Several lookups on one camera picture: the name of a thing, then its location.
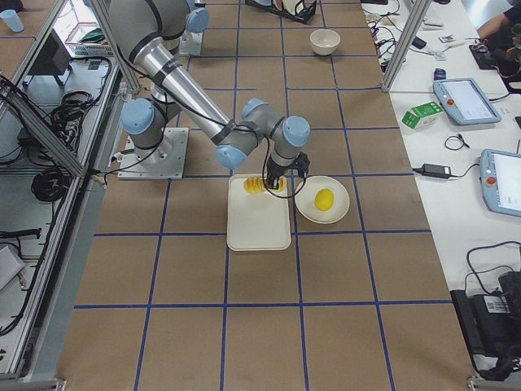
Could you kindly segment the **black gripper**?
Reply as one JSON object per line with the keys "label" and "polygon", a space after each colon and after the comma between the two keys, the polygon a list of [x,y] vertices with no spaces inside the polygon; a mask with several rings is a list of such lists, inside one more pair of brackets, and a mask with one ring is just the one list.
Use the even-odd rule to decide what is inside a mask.
{"label": "black gripper", "polygon": [[279,184],[279,179],[288,170],[296,170],[298,176],[306,182],[309,174],[309,165],[310,160],[304,152],[300,152],[289,165],[280,165],[271,156],[268,157],[265,165],[265,188],[270,191],[281,190],[282,186]]}

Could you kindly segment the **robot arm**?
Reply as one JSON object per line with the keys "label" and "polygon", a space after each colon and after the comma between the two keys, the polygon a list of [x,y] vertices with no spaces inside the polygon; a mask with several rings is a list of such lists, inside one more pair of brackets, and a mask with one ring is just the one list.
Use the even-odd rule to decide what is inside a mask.
{"label": "robot arm", "polygon": [[196,1],[113,1],[109,24],[122,57],[142,69],[152,85],[168,96],[216,146],[216,158],[236,169],[262,140],[274,148],[265,160],[261,185],[271,191],[290,169],[306,179],[309,158],[301,151],[310,125],[301,116],[283,116],[266,102],[251,99],[243,108],[242,122],[231,120],[182,67],[166,47],[185,32],[200,33],[208,27],[208,10]]}

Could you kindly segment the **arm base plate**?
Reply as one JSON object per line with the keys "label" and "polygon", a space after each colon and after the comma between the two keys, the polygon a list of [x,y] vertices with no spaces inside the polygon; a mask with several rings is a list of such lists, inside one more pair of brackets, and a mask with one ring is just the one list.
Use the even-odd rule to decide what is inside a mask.
{"label": "arm base plate", "polygon": [[118,159],[120,171],[116,173],[117,177],[121,180],[182,179],[188,138],[188,128],[167,127],[162,143],[146,158],[151,151],[136,149],[128,135],[125,148],[131,152]]}
{"label": "arm base plate", "polygon": [[185,31],[179,40],[178,53],[180,56],[200,56],[203,44],[203,33]]}

